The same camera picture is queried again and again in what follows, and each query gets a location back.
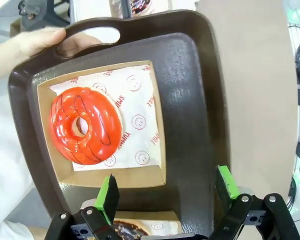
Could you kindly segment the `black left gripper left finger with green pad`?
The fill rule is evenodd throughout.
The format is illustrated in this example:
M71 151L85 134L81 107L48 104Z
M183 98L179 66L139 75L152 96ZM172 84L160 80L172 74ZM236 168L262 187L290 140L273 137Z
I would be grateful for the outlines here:
M54 214L47 230L46 240L120 240L112 227L120 192L116 178L104 178L95 203L71 214L61 211Z

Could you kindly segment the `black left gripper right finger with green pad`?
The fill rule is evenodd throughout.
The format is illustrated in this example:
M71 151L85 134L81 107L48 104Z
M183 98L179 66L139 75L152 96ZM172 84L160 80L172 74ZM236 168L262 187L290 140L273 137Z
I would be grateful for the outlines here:
M263 199L240 193L226 165L216 167L215 189L225 215L209 236L211 240L236 240L244 226L255 226L263 240L299 240L300 235L283 197L270 193Z

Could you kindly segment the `person's hand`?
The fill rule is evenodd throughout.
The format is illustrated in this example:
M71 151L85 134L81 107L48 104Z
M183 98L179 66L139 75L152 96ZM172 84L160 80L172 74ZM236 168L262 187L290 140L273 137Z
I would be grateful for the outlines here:
M102 43L99 39L84 32L66 38L66 30L61 27L45 27L39 30L21 32L12 39L17 43L21 54L25 57L32 57L55 45L61 56L72 57L83 49Z

